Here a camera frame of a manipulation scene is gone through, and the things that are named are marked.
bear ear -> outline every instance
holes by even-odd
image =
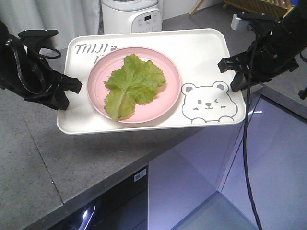
[[[181,92],[184,95],[187,95],[191,90],[195,89],[196,86],[193,85],[192,83],[186,83],[181,87]]]
[[[229,86],[223,81],[216,81],[213,83],[212,87],[218,88],[224,92],[228,92]]]

black robotic arm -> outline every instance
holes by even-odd
[[[47,46],[50,38],[57,34],[57,30],[28,30],[19,33],[19,39],[0,21],[0,88],[16,93],[26,101],[66,110],[69,100],[64,91],[79,93],[82,84],[77,78],[53,70],[46,61],[61,55]],[[42,55],[42,48],[57,55]]]
[[[285,71],[294,71],[298,64],[294,57],[307,47],[307,0],[298,5],[279,23],[264,14],[240,13],[238,19],[248,25],[258,36],[246,52],[223,58],[218,66],[220,72],[235,70],[231,83],[234,92],[247,88],[251,67],[250,85],[268,82]]]

control panel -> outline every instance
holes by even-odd
[[[154,32],[162,30],[162,19],[159,11],[150,11],[136,16],[132,22],[132,32]]]

white rice cooker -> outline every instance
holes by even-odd
[[[159,0],[102,0],[104,34],[162,30]]]

white tray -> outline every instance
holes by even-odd
[[[150,122],[114,122],[98,113],[87,96],[87,78],[94,63],[114,49],[128,46],[160,51],[175,63],[182,77],[184,86],[176,104]],[[59,110],[58,127],[75,135],[239,123],[245,117],[245,104],[242,93],[230,89],[235,73],[220,73],[218,69],[218,62],[225,57],[229,57],[229,52],[224,36],[214,29],[77,37],[68,46],[64,74],[78,78],[83,86],[79,94],[65,92],[70,104],[66,111]],[[195,100],[201,100],[203,105],[211,103],[206,106],[214,109],[196,115],[196,108],[191,105]]]

